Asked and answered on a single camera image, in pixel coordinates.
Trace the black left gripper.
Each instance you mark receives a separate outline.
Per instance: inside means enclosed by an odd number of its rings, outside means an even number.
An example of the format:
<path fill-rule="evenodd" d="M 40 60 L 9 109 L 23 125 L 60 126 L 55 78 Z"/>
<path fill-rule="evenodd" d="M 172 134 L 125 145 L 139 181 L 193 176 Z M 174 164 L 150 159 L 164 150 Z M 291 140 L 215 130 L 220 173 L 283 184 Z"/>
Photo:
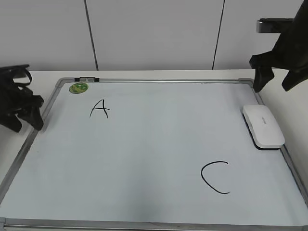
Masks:
<path fill-rule="evenodd" d="M 0 124 L 14 132 L 22 128 L 18 117 L 35 130 L 44 125 L 40 114 L 44 100 L 29 88 L 33 78 L 28 68 L 29 64 L 0 68 Z"/>

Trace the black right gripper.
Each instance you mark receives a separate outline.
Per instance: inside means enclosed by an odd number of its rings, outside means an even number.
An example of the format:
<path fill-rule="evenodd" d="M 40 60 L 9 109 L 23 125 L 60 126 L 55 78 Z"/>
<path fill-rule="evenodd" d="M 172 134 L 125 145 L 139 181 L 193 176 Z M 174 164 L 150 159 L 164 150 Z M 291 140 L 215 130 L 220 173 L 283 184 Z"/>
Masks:
<path fill-rule="evenodd" d="M 290 26 L 269 52 L 253 55 L 249 61 L 255 69 L 254 91 L 260 92 L 274 78 L 272 67 L 289 70 L 282 88 L 289 91 L 308 79 L 308 2 L 302 2 Z"/>

